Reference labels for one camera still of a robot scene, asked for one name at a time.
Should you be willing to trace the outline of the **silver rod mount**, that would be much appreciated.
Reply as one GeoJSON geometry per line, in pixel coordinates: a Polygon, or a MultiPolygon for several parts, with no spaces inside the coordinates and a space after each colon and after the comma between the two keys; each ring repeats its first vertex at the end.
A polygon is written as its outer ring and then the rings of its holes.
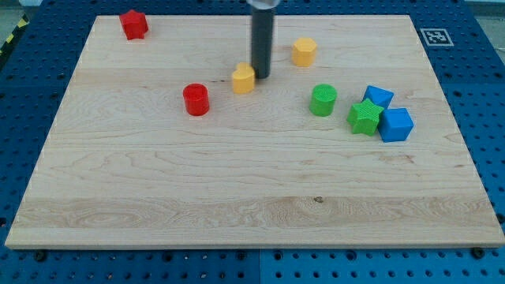
{"type": "Polygon", "coordinates": [[[255,9],[274,9],[281,0],[246,0],[246,2],[255,9]]]}

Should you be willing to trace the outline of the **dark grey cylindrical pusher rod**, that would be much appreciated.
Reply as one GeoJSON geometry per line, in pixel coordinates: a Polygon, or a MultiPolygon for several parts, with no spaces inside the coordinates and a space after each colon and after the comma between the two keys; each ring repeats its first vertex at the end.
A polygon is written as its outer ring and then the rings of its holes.
{"type": "Polygon", "coordinates": [[[275,10],[251,8],[251,65],[257,79],[269,77],[275,10]]]}

